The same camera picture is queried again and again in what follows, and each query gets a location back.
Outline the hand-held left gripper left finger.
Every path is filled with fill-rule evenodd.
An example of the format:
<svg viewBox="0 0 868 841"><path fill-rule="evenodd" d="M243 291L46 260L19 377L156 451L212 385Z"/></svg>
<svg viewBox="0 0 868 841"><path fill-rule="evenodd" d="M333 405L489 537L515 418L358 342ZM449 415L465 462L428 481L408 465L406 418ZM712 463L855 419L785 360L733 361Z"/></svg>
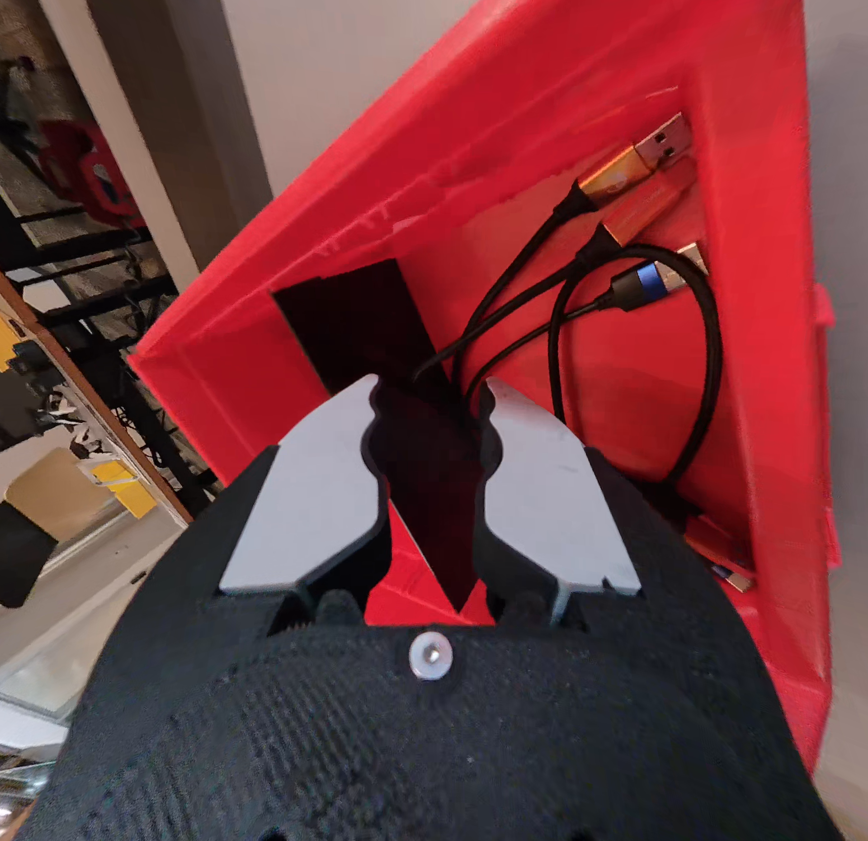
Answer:
<svg viewBox="0 0 868 841"><path fill-rule="evenodd" d="M380 382L363 376L279 442L219 583L224 594L314 596L341 581L344 590L368 596L385 577L392 563L388 489L369 447Z"/></svg>

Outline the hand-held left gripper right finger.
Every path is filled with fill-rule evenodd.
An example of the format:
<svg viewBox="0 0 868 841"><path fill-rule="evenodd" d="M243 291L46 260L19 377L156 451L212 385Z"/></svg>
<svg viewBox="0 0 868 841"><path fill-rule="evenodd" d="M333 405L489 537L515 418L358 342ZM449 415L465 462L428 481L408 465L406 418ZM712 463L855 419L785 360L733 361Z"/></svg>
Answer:
<svg viewBox="0 0 868 841"><path fill-rule="evenodd" d="M495 596L635 596L641 582L587 450L499 378L479 399L475 569Z"/></svg>

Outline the black cable orange plugs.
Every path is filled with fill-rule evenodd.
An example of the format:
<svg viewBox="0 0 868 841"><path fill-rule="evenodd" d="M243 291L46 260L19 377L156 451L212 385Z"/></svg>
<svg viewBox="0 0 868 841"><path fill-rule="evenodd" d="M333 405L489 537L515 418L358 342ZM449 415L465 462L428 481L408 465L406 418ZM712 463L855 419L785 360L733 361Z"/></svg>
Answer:
<svg viewBox="0 0 868 841"><path fill-rule="evenodd" d="M578 284L597 267L616 260L637 259L642 263L613 278L609 289L585 307L586 312L618 309L632 312L667 294L666 285L656 269L662 263L679 274L693 293L702 317L706 364L703 390L697 417L689 437L667 476L658 483L659 496L673 497L676 486L687 473L708 434L722 385L723 345L717 304L708 275L689 257L660 246L633 244L620 250L604 250L600 262L574 261L570 274L558 293L548 325L548 380L553 412L566 423L563 405L560 335L566 320L566 306Z"/></svg>
<svg viewBox="0 0 868 841"><path fill-rule="evenodd" d="M451 383L458 387L464 354L478 338L556 285L565 283L580 269L591 270L613 260L615 252L626 248L692 183L692 166L681 168L678 163L691 144L689 121L680 111L641 141L610 156L590 175L574 180L565 197L483 295L461 335L419 365L412 372L413 382L452 359ZM504 304L495 305L537 252L561 229L580 217L597 213L601 218L594 232L569 263Z"/></svg>

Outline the red storage bin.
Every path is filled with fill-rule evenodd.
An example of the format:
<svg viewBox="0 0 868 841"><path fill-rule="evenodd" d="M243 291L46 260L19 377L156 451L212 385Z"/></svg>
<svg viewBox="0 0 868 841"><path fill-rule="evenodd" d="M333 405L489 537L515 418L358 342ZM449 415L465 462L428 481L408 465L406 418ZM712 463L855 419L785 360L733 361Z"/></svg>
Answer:
<svg viewBox="0 0 868 841"><path fill-rule="evenodd" d="M682 111L725 375L679 485L812 770L831 702L828 295L815 282L802 0L481 0L211 262L134 367L224 484L326 398L273 293L394 259L457 337L570 175Z"/></svg>

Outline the black bin divider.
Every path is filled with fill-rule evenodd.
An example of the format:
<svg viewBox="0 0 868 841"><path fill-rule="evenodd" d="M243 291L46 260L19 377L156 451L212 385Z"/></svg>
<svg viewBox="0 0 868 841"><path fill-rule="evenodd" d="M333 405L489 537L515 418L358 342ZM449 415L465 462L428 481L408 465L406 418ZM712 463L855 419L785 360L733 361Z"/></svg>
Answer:
<svg viewBox="0 0 868 841"><path fill-rule="evenodd" d="M458 612L476 584L472 533L482 469L475 421L439 364L395 260L304 281L274 299L330 395L379 378L369 448L390 497Z"/></svg>

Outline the yellow storage bin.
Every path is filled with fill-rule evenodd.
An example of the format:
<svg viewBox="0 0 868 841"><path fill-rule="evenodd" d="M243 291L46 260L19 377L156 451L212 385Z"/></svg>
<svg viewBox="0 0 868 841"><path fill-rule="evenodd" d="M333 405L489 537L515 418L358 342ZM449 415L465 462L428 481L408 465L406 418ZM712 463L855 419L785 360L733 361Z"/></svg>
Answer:
<svg viewBox="0 0 868 841"><path fill-rule="evenodd" d="M81 469L99 488L111 493L135 518L141 519L157 507L157 501L132 470L115 458L88 460Z"/></svg>

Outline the dark-legged side table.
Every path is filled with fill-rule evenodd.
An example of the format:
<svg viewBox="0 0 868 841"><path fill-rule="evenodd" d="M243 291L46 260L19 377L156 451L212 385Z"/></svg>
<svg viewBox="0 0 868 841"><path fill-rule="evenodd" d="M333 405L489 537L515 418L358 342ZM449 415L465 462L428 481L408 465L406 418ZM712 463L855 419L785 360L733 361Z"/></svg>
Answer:
<svg viewBox="0 0 868 841"><path fill-rule="evenodd" d="M67 350L51 331L46 329L34 309L17 292L16 284L5 274L1 275L1 295L2 312L22 326L28 339L38 344L50 363L61 373L65 380L62 389L77 408L78 414L85 417L88 426L97 431L111 458L122 462L127 471L148 490L150 496L167 509L181 527L187 527L193 521L189 510L82 375Z"/></svg>

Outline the black and tan chair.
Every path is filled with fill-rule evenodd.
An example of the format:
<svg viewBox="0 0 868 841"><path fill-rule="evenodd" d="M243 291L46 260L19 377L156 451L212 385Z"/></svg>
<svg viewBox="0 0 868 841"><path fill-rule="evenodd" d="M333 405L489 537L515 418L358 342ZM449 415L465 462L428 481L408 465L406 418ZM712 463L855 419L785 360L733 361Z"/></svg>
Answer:
<svg viewBox="0 0 868 841"><path fill-rule="evenodd" d="M24 471L1 503L1 604L20 608L57 546L76 539L111 507L112 495L84 475L67 449Z"/></svg>

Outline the red floor bag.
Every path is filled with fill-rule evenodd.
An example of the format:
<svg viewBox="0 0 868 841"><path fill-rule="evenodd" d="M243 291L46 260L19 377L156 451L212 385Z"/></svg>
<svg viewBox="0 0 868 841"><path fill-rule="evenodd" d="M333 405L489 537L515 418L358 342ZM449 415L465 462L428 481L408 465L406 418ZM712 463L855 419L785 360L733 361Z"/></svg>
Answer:
<svg viewBox="0 0 868 841"><path fill-rule="evenodd" d="M93 220L116 229L146 227L108 141L93 120L38 121L38 162L50 189L80 205Z"/></svg>

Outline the black rectangular desk mat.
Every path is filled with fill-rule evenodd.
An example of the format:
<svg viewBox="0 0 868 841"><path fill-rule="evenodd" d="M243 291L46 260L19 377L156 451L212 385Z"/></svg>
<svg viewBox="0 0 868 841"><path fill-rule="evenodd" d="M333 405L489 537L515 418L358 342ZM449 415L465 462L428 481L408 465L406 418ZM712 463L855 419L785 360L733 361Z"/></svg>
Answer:
<svg viewBox="0 0 868 841"><path fill-rule="evenodd" d="M222 0L85 0L198 272L272 199Z"/></svg>

